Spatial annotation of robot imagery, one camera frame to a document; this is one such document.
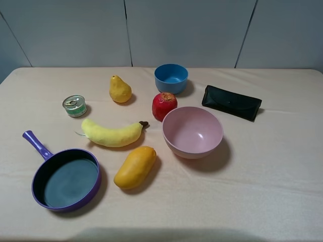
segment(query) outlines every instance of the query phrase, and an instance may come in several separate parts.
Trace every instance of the purple handle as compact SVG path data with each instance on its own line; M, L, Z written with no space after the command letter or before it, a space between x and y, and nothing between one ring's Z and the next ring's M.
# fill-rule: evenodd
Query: purple handle
M33 147L35 147L35 149L41 154L45 161L53 156L53 154L50 153L42 143L40 143L40 141L36 138L31 130L24 132L22 137L24 137L30 144L32 144Z

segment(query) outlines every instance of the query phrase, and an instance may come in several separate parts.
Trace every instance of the pomegranate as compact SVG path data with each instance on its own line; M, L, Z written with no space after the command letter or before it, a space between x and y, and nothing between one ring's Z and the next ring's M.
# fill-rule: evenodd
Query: pomegranate
M177 108L177 99L172 93L162 92L152 101L152 114L158 121L163 121L167 113Z

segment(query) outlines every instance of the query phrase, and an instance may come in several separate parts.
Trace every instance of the frying pan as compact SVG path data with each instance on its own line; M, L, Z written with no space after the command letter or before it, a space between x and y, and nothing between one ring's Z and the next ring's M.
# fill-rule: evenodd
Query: frying pan
M23 137L45 159L32 182L32 195L39 205L55 212L71 212L95 196L101 172L90 152L68 149L53 155L32 131L24 132Z

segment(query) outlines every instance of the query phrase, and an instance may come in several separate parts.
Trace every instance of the pear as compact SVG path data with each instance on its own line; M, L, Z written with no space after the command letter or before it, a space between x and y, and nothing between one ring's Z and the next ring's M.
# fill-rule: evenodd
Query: pear
M114 102L124 103L131 98L131 87L117 75L110 80L110 97Z

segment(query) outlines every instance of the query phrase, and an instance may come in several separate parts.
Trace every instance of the plastic bowl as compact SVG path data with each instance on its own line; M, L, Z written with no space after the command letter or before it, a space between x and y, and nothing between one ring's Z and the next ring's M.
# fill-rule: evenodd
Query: plastic bowl
M163 136L178 156L198 159L210 154L221 142L223 128L210 112L199 107L179 107L163 120Z
M186 88L188 71L177 64L165 64L155 70L155 83L159 92L178 94Z

